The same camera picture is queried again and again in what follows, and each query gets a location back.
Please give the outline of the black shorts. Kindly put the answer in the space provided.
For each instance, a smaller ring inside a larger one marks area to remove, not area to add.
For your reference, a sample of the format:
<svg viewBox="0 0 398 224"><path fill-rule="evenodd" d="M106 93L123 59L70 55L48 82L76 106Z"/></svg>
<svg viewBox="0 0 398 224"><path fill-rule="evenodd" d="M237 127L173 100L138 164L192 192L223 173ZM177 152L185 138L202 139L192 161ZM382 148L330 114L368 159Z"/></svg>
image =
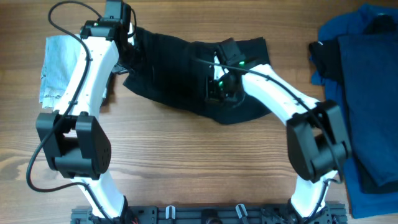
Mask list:
<svg viewBox="0 0 398 224"><path fill-rule="evenodd" d="M266 41L262 37L238 40L246 56L244 69L269 63ZM254 97L244 93L238 105L217 105L205 101L207 77L214 77L213 43L188 42L178 37L137 28L134 39L134 74L124 86L137 95L179 110L190 111L220 124L251 121L270 114Z"/></svg>

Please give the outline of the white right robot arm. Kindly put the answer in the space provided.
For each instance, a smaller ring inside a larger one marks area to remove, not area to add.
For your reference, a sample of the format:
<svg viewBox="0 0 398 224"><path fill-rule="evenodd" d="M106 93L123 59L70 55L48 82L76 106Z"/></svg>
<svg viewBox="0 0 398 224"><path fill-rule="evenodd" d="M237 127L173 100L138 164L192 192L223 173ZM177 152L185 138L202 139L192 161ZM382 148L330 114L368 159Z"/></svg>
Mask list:
<svg viewBox="0 0 398 224"><path fill-rule="evenodd" d="M329 184L343 183L343 165L352 155L340 107L298 91L269 64L247 70L217 63L215 69L218 87L226 88L227 76L237 76L243 91L285 125L289 161L298 175L290 204L299 222L314 220L326 205Z"/></svg>

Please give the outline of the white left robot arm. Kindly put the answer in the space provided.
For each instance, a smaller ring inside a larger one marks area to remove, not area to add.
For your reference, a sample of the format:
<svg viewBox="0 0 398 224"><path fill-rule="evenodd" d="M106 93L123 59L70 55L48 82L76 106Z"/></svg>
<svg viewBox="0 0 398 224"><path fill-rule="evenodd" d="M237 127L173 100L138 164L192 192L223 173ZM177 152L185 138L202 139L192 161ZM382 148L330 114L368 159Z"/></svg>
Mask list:
<svg viewBox="0 0 398 224"><path fill-rule="evenodd" d="M108 170L111 143L98 122L109 76L133 43L133 26L107 19L87 21L77 38L81 52L67 89L52 113L39 114L39 150L49 167L70 179L91 205L93 223L136 223L126 197Z"/></svg>

